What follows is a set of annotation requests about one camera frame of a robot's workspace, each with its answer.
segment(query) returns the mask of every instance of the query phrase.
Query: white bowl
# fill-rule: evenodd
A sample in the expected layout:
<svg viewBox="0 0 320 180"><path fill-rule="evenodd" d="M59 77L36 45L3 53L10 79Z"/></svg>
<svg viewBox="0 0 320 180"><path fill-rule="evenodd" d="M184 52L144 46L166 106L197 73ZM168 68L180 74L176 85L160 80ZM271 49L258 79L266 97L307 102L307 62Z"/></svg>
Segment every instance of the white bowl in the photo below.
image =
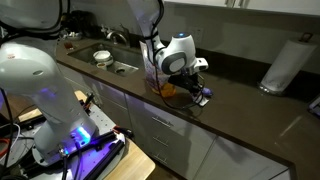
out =
<svg viewBox="0 0 320 180"><path fill-rule="evenodd" d="M97 62L107 62L109 60L113 61L110 52L107 50L97 51L93 54L93 57Z"/></svg>

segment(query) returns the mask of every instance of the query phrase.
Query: cup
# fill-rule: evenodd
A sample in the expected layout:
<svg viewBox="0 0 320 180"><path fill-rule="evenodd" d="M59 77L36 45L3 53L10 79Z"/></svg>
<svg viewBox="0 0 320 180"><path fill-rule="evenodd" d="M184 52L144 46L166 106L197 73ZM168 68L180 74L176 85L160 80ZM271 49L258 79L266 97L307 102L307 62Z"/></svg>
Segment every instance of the cup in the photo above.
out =
<svg viewBox="0 0 320 180"><path fill-rule="evenodd" d="M107 63L106 62L100 62L97 64L97 67L103 70L107 70Z"/></svg>

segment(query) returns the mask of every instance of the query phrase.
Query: floor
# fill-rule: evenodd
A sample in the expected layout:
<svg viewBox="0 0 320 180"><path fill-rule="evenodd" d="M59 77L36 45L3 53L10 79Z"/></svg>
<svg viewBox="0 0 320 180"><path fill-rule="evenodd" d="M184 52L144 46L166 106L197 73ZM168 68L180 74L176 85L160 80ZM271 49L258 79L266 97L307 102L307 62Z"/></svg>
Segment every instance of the floor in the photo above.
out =
<svg viewBox="0 0 320 180"><path fill-rule="evenodd" d="M167 171L166 169L156 164L156 168L151 173L151 175L147 178L147 180L179 180L179 178L176 177L171 172Z"/></svg>

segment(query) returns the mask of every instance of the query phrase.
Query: faucet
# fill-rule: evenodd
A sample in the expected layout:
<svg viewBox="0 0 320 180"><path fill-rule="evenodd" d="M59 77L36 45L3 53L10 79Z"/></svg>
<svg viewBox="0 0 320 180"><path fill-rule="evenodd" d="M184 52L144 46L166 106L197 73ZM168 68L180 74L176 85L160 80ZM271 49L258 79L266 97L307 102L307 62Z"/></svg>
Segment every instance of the faucet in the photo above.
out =
<svg viewBox="0 0 320 180"><path fill-rule="evenodd" d="M104 32L107 39L112 39L113 44L118 44L117 36L122 39L122 41L125 43L127 47L131 47L130 45L130 34L129 30L125 28L122 24L120 24L120 27L123 29L123 32L117 31L117 30L106 30L104 29L104 26L102 26L102 32Z"/></svg>

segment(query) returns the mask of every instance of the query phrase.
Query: cabinet handle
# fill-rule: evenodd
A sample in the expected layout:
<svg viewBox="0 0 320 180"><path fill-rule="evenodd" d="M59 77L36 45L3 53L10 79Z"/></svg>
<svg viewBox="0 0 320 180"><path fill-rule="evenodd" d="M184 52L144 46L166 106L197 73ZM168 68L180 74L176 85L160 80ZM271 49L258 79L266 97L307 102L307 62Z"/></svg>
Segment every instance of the cabinet handle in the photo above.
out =
<svg viewBox="0 0 320 180"><path fill-rule="evenodd" d="M242 8L243 7L243 2L244 2L244 0L240 0L238 6L240 6Z"/></svg>
<svg viewBox="0 0 320 180"><path fill-rule="evenodd" d="M165 142L162 142L160 139L158 139L158 137L152 137L154 140L156 140L158 143L160 143L160 144L162 144L162 145L164 145L164 146L166 146L166 147L169 147L169 145L168 144L166 144Z"/></svg>
<svg viewBox="0 0 320 180"><path fill-rule="evenodd" d="M153 120L157 121L158 123L167 126L168 128L171 128L170 122L162 122L161 120L158 119L158 117L152 117Z"/></svg>
<svg viewBox="0 0 320 180"><path fill-rule="evenodd" d="M162 162L163 164L168 164L168 163L167 163L167 158L161 159L158 155L153 155L153 157L154 157L156 160Z"/></svg>

